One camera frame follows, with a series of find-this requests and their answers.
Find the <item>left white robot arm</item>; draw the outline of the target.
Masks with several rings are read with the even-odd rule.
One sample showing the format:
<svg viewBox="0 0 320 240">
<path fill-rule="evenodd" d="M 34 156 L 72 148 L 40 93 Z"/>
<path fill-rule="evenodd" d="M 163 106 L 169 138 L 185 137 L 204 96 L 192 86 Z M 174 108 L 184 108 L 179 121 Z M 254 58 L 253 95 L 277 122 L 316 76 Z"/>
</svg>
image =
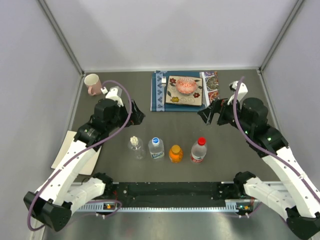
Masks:
<svg viewBox="0 0 320 240">
<path fill-rule="evenodd" d="M 99 100 L 89 121 L 78 128 L 66 154 L 47 181 L 24 196 L 28 218 L 59 232 L 83 205 L 95 198 L 109 198 L 115 188 L 112 178 L 104 173 L 94 174 L 73 190 L 70 187 L 104 142 L 126 127 L 141 124 L 144 117 L 134 100 L 130 101 L 130 109 L 119 100 Z"/>
</svg>

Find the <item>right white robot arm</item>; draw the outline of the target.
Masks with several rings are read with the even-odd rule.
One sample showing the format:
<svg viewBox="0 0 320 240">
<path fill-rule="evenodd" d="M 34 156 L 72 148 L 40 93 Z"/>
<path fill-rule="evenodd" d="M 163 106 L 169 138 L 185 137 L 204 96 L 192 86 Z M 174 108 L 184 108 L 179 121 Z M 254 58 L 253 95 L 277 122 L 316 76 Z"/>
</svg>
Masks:
<svg viewBox="0 0 320 240">
<path fill-rule="evenodd" d="M 279 214 L 300 239 L 308 240 L 320 231 L 320 191 L 295 159 L 281 132 L 268 124 L 268 108 L 255 97 L 233 105 L 226 98 L 214 100 L 198 115 L 211 124 L 219 114 L 219 126 L 230 124 L 244 134 L 246 142 L 275 172 L 288 191 L 285 195 L 261 181 L 253 173 L 239 172 L 233 192 L 239 198 L 253 197 Z"/>
</svg>

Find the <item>red label water bottle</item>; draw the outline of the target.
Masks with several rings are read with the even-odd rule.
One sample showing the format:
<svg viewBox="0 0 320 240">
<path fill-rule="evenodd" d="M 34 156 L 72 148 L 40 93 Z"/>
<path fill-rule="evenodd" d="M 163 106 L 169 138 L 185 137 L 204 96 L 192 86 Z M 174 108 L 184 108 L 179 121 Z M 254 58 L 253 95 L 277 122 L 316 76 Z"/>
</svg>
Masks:
<svg viewBox="0 0 320 240">
<path fill-rule="evenodd" d="M 190 152 L 190 158 L 193 163 L 201 163 L 207 154 L 207 143 L 198 145 L 198 140 L 193 144 Z"/>
</svg>

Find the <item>red bottle cap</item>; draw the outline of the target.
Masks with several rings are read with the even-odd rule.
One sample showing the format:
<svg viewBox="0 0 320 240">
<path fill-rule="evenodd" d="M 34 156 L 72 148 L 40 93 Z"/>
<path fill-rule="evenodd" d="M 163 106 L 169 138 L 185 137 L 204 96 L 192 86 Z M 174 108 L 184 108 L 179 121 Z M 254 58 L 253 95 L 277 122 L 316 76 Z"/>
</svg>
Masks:
<svg viewBox="0 0 320 240">
<path fill-rule="evenodd" d="M 204 137 L 199 137 L 197 140 L 197 144 L 200 146 L 204 146 L 206 144 L 206 139 Z"/>
</svg>

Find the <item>orange juice bottle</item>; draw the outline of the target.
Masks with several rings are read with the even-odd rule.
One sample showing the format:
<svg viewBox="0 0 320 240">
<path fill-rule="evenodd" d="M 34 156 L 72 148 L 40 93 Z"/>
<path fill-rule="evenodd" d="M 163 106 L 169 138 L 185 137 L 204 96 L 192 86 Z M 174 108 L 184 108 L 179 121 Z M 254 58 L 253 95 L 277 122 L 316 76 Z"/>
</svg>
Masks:
<svg viewBox="0 0 320 240">
<path fill-rule="evenodd" d="M 169 150 L 169 158 L 172 163 L 180 163 L 183 159 L 183 150 L 179 145 L 173 145 Z"/>
</svg>

